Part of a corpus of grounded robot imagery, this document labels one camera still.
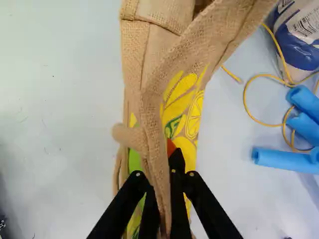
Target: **yellow petal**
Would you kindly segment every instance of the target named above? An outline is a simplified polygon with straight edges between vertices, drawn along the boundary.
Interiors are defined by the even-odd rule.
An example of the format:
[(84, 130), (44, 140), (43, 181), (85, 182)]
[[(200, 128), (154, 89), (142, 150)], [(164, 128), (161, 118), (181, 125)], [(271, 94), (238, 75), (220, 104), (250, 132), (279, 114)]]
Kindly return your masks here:
[(191, 87), (195, 85), (196, 81), (197, 75), (194, 73), (191, 73), (185, 76), (183, 79), (181, 79), (172, 91), (172, 93), (170, 94), (166, 106), (169, 106), (172, 102), (177, 100), (178, 97), (187, 92)]
[(181, 76), (183, 75), (183, 71), (179, 71), (168, 83), (166, 90), (164, 91), (163, 94), (163, 99), (164, 102), (166, 102), (169, 98), (169, 95), (171, 93), (171, 91), (173, 90), (173, 88), (176, 86), (176, 84), (178, 83), (178, 81), (180, 80)]
[(196, 147), (187, 138), (181, 136), (173, 140), (176, 147), (181, 148), (185, 160), (185, 172), (195, 170)]
[(173, 138), (174, 138), (175, 136), (177, 136), (177, 135), (181, 132), (181, 130), (184, 128), (185, 122), (186, 122), (186, 115), (183, 115), (183, 116), (181, 117), (179, 123), (178, 123), (178, 126), (177, 126), (177, 128), (176, 128), (174, 134), (173, 134)]
[(174, 103), (172, 103), (170, 106), (168, 106), (164, 110), (163, 116), (161, 118), (163, 128), (169, 121), (180, 116), (185, 111), (185, 109), (192, 102), (194, 95), (195, 95), (195, 90), (189, 92), (183, 97), (180, 97), (178, 100), (176, 100)]
[(130, 128), (133, 128), (134, 125), (136, 124), (136, 122), (137, 122), (136, 117), (135, 117), (135, 115), (132, 112), (131, 116), (130, 116)]
[(163, 115), (163, 103), (159, 106), (159, 116), (162, 117)]
[(185, 126), (185, 134), (189, 139), (193, 139), (197, 136), (200, 120), (201, 120), (201, 112), (203, 108), (203, 99), (204, 99), (204, 91), (200, 91), (196, 94), (194, 101), (189, 107), (187, 122)]
[(200, 76), (198, 77), (198, 81), (196, 82), (196, 91), (198, 91), (199, 88), (200, 88), (200, 86), (201, 86), (201, 80), (203, 79), (203, 76), (204, 76), (205, 73), (206, 73), (207, 67), (208, 67), (208, 65), (205, 66), (203, 72), (202, 72), (202, 73), (200, 74)]

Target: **burlap tote bag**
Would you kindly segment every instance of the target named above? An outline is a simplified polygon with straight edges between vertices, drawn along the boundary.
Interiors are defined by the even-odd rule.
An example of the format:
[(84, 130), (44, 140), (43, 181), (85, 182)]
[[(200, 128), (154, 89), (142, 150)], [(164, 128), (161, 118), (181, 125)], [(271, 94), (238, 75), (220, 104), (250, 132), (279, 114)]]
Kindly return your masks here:
[[(123, 1), (124, 120), (113, 127), (121, 145), (114, 193), (130, 172), (143, 170), (156, 193), (163, 238), (171, 225), (166, 138), (181, 148), (186, 171), (195, 170), (205, 86), (275, 2), (215, 0), (205, 6), (195, 0)], [(138, 234), (143, 203), (130, 220), (128, 238)]]

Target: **yellow cable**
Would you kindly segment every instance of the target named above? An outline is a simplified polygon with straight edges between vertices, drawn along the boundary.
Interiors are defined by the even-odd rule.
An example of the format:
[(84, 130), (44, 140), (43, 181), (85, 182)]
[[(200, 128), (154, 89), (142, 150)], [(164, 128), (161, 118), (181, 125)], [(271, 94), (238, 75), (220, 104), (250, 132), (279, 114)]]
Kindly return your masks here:
[[(249, 117), (254, 120), (255, 122), (263, 125), (263, 126), (266, 126), (266, 127), (283, 127), (283, 137), (284, 137), (284, 140), (286, 142), (286, 144), (292, 149), (293, 152), (309, 152), (312, 148), (310, 149), (297, 149), (295, 148), (294, 146), (294, 143), (295, 143), (295, 133), (296, 131), (293, 129), (292, 133), (291, 133), (291, 141), (289, 141), (287, 135), (286, 135), (286, 122), (287, 122), (287, 119), (291, 113), (291, 111), (295, 108), (295, 106), (291, 106), (287, 112), (285, 113), (285, 116), (284, 116), (284, 119), (283, 119), (283, 122), (282, 123), (278, 123), (278, 124), (269, 124), (269, 123), (264, 123), (258, 119), (256, 119), (250, 112), (250, 110), (248, 109), (247, 107), (247, 103), (246, 103), (246, 92), (247, 92), (247, 89), (248, 89), (248, 86), (257, 78), (259, 77), (266, 77), (266, 78), (269, 78), (271, 80), (276, 80), (278, 81), (278, 83), (282, 84), (282, 85), (285, 85), (285, 86), (288, 86), (290, 88), (293, 88), (297, 85), (299, 85), (300, 83), (310, 79), (313, 75), (319, 73), (319, 72), (314, 72), (312, 73), (311, 75), (307, 76), (306, 78), (304, 78), (303, 80), (299, 81), (299, 82), (294, 82), (290, 76), (290, 73), (288, 71), (288, 68), (287, 68), (287, 64), (286, 64), (286, 61), (285, 61), (285, 58), (284, 58), (284, 55), (281, 51), (281, 48), (274, 36), (274, 34), (272, 33), (272, 31), (269, 29), (268, 26), (266, 26), (265, 24), (262, 24), (262, 26), (269, 32), (269, 34), (271, 35), (276, 47), (277, 47), (277, 50), (278, 50), (278, 53), (280, 55), (280, 58), (283, 62), (283, 66), (284, 66), (284, 70), (285, 70), (285, 73), (286, 73), (286, 76), (288, 78), (288, 81), (289, 82), (286, 82), (284, 81), (283, 79), (277, 77), (277, 76), (274, 76), (274, 75), (271, 75), (271, 74), (259, 74), (259, 75), (256, 75), (254, 77), (252, 77), (251, 79), (249, 79), (245, 85), (245, 88), (244, 88), (244, 92), (243, 92), (243, 103), (244, 103), (244, 108), (245, 108), (245, 111), (247, 112), (247, 114), (249, 115)], [(239, 83), (242, 83), (242, 80), (235, 76), (232, 72), (230, 72), (227, 68), (225, 68), (224, 66), (221, 66), (221, 68), (228, 74), (230, 75), (232, 78), (234, 78), (237, 82)], [(314, 87), (314, 91), (313, 93), (316, 93), (317, 90), (318, 90), (318, 87), (319, 87), (319, 80), (317, 81), (315, 87)]]
[(233, 73), (231, 73), (229, 70), (227, 70), (226, 67), (221, 66), (221, 68), (222, 68), (228, 75), (230, 75), (235, 81), (237, 81), (238, 83), (243, 83), (243, 81), (242, 81), (239, 77), (235, 76)]

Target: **label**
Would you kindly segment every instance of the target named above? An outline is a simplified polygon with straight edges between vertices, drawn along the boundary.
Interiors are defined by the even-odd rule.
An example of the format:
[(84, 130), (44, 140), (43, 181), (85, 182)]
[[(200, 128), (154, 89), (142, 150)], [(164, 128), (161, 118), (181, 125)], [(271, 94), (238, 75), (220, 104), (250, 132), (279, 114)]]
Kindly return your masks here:
[(312, 44), (319, 39), (319, 2), (312, 1), (287, 23), (288, 31), (298, 39)]
[(278, 4), (278, 13), (282, 13), (294, 0), (282, 0)]

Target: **black object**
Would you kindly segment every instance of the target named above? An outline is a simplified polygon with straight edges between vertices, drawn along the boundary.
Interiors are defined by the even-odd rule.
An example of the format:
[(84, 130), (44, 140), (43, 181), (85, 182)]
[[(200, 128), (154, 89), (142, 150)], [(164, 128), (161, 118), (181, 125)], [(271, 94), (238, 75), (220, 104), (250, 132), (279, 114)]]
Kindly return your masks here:
[[(171, 239), (191, 239), (183, 193), (191, 200), (210, 239), (243, 239), (198, 172), (185, 174), (180, 148), (168, 159), (170, 168)], [(156, 239), (160, 213), (153, 187), (144, 173), (134, 171), (110, 203), (87, 239), (120, 239), (138, 202), (146, 193), (139, 239)]]

